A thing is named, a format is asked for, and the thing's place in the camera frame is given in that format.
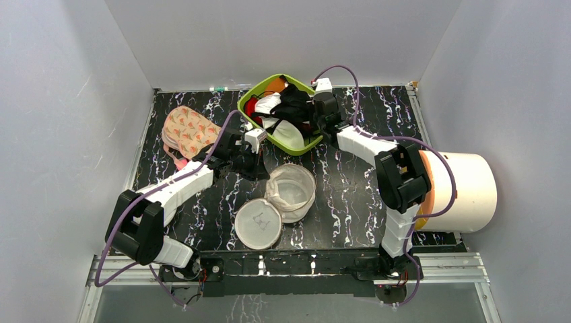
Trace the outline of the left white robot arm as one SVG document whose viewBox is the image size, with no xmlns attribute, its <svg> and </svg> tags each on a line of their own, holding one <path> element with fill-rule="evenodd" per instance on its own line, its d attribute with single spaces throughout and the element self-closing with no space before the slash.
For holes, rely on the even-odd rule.
<svg viewBox="0 0 571 323">
<path fill-rule="evenodd" d="M 262 129 L 225 130 L 173 176 L 138 191 L 122 192 L 106 232 L 106 247 L 140 265 L 175 267 L 185 280 L 198 277 L 201 262 L 196 250 L 169 238 L 164 228 L 177 208 L 230 173 L 250 181 L 268 179 L 261 153 L 266 137 Z"/>
</svg>

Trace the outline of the white mesh laundry bag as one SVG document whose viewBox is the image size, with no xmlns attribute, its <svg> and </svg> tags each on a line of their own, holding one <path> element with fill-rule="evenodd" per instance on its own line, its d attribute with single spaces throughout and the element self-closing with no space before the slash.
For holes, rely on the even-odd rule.
<svg viewBox="0 0 571 323">
<path fill-rule="evenodd" d="M 253 250 L 272 247 L 282 226 L 302 220 L 316 199 L 316 179 L 305 167 L 284 164 L 266 181 L 265 195 L 246 202 L 234 219 L 240 242 Z"/>
</svg>

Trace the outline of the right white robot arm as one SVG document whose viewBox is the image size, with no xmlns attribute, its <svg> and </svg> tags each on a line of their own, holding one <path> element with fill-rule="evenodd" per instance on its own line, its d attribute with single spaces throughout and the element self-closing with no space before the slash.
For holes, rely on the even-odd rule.
<svg viewBox="0 0 571 323">
<path fill-rule="evenodd" d="M 337 98 L 331 92 L 314 95 L 310 122 L 328 144 L 374 167 L 386 207 L 379 269 L 385 277 L 397 278 L 409 260 L 414 218 L 432 188 L 419 149 L 414 144 L 400 145 L 365 136 L 342 119 Z"/>
</svg>

